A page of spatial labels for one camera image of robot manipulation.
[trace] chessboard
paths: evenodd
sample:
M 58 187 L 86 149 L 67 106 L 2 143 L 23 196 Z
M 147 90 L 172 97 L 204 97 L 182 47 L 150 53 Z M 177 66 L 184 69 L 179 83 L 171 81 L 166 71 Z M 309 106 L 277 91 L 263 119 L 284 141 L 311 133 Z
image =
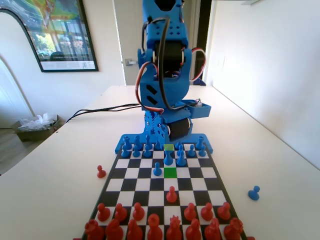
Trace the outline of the chessboard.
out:
M 173 163 L 170 166 L 164 164 L 165 151 L 154 149 L 152 144 L 151 156 L 145 157 L 143 152 L 146 150 L 143 144 L 143 150 L 139 157 L 133 156 L 133 144 L 128 157 L 122 157 L 121 151 L 117 154 L 110 173 L 94 207 L 90 219 L 98 222 L 98 225 L 106 228 L 108 223 L 115 217 L 115 208 L 121 203 L 127 209 L 127 217 L 120 222 L 123 229 L 123 238 L 127 238 L 128 222 L 133 219 L 133 211 L 135 203 L 140 203 L 144 209 L 144 217 L 137 221 L 139 227 L 143 231 L 143 240 L 147 240 L 147 233 L 150 229 L 148 226 L 148 217 L 151 214 L 159 216 L 159 227 L 162 230 L 162 239 L 166 239 L 166 232 L 170 226 L 170 218 L 173 215 L 178 216 L 180 229 L 183 233 L 183 239 L 186 240 L 186 229 L 191 222 L 184 216 L 184 210 L 189 203 L 193 203 L 196 210 L 196 218 L 200 222 L 201 239 L 205 238 L 205 228 L 210 224 L 201 217 L 201 209 L 206 203 L 211 203 L 213 208 L 213 217 L 219 220 L 219 229 L 221 239 L 226 240 L 224 236 L 224 228 L 232 218 L 238 218 L 232 202 L 228 196 L 226 188 L 218 173 L 217 167 L 213 161 L 211 154 L 206 148 L 205 156 L 200 156 L 199 151 L 195 151 L 194 157 L 188 156 L 190 146 L 196 142 L 182 142 L 184 157 L 186 158 L 185 166 L 178 166 L 178 150 L 171 152 Z M 161 175 L 156 176 L 153 173 L 155 163 L 160 164 L 162 170 Z M 166 195 L 170 186 L 174 186 L 177 194 L 177 200 L 174 203 L 167 201 Z M 218 207 L 225 202 L 230 204 L 230 219 L 223 220 L 218 216 Z M 103 203 L 110 209 L 110 217 L 101 222 L 98 220 L 98 204 Z M 242 240 L 247 240 L 243 231 Z M 87 240 L 87 236 L 83 234 L 82 240 Z

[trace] white table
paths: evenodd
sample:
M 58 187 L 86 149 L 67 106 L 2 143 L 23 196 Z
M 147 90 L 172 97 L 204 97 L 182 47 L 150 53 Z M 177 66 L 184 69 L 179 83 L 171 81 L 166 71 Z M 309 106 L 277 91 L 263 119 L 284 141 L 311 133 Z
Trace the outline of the white table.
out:
M 212 106 L 193 120 L 247 236 L 257 240 L 315 240 L 320 232 L 320 171 L 212 87 L 191 86 L 186 96 Z M 136 103 L 133 86 L 110 87 L 88 108 Z M 141 133 L 139 109 L 84 114 L 0 176 L 0 239 L 80 238 L 98 200 L 115 147 L 125 133 Z M 259 185 L 260 199 L 247 193 Z

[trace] framed poster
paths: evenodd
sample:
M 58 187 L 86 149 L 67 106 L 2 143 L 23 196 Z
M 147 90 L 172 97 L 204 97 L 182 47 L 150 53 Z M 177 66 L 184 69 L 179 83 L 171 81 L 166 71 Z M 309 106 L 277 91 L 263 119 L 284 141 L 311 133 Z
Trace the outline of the framed poster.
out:
M 0 0 L 21 25 L 42 72 L 96 72 L 82 0 Z

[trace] red chess piece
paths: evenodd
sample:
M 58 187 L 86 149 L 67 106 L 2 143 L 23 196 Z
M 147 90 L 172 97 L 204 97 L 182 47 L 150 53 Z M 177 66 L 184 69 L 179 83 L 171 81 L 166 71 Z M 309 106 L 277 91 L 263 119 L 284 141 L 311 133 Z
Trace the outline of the red chess piece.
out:
M 222 206 L 218 207 L 218 216 L 223 220 L 228 220 L 230 218 L 230 204 L 225 202 Z
M 127 240 L 142 240 L 142 229 L 137 225 L 136 220 L 131 219 L 128 223 Z
M 166 231 L 166 240 L 181 240 L 182 232 L 180 230 L 180 220 L 178 216 L 173 215 L 170 218 L 170 227 Z
M 115 215 L 114 215 L 114 218 L 115 219 L 118 219 L 119 222 L 122 222 L 123 220 L 126 219 L 127 217 L 127 214 L 128 214 L 128 211 L 127 209 L 125 209 L 121 203 L 118 203 L 116 206 L 115 206 Z
M 200 222 L 194 218 L 191 222 L 191 226 L 188 226 L 185 231 L 186 240 L 200 240 L 201 232 L 199 230 Z
M 208 202 L 205 207 L 201 209 L 201 217 L 206 221 L 210 221 L 214 217 L 214 213 L 212 212 L 212 204 L 210 202 Z
M 101 222 L 106 221 L 110 217 L 110 209 L 107 208 L 103 203 L 98 205 L 98 219 Z
M 234 217 L 230 220 L 230 225 L 225 226 L 223 234 L 226 240 L 238 240 L 240 234 L 244 231 L 244 225 L 242 221 Z
M 85 224 L 84 233 L 87 235 L 87 240 L 103 240 L 105 236 L 104 229 L 94 219 Z
M 101 165 L 99 165 L 99 166 L 97 167 L 97 169 L 98 169 L 98 171 L 99 171 L 99 172 L 97 173 L 98 178 L 100 178 L 100 179 L 104 178 L 105 175 L 107 174 L 106 171 L 105 171 L 105 170 L 102 170 L 102 166 L 101 166 Z
M 192 219 L 195 219 L 197 216 L 196 210 L 195 210 L 195 205 L 193 203 L 189 203 L 188 207 L 184 210 L 184 217 L 192 221 Z
M 207 240 L 220 240 L 220 229 L 218 218 L 212 218 L 211 223 L 204 229 L 204 236 Z
M 174 186 L 171 186 L 169 188 L 169 192 L 166 194 L 166 200 L 169 202 L 169 203 L 174 203 L 175 201 L 177 201 L 177 194 L 175 192 L 175 187 Z
M 134 211 L 133 211 L 133 218 L 136 221 L 140 221 L 145 216 L 145 210 L 141 207 L 141 204 L 139 202 L 136 202 L 134 204 Z
M 155 213 L 148 218 L 149 231 L 147 235 L 148 240 L 162 240 L 162 230 L 159 227 L 159 216 Z
M 120 227 L 120 223 L 117 219 L 112 219 L 108 226 L 105 228 L 105 235 L 110 240 L 122 240 L 124 231 Z

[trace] cardboard box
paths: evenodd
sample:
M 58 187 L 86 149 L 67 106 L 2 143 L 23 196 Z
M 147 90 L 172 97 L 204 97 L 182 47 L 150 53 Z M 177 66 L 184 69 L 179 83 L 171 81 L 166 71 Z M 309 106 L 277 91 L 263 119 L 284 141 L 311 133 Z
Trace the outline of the cardboard box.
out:
M 38 118 L 31 117 L 31 120 L 37 120 Z M 21 127 L 21 123 L 17 121 L 11 127 L 21 140 L 21 142 L 29 142 L 29 141 L 43 141 L 50 137 L 55 131 L 61 128 L 65 124 L 65 121 L 59 116 L 56 116 L 56 122 L 49 129 L 39 130 L 39 131 L 20 131 L 18 128 Z

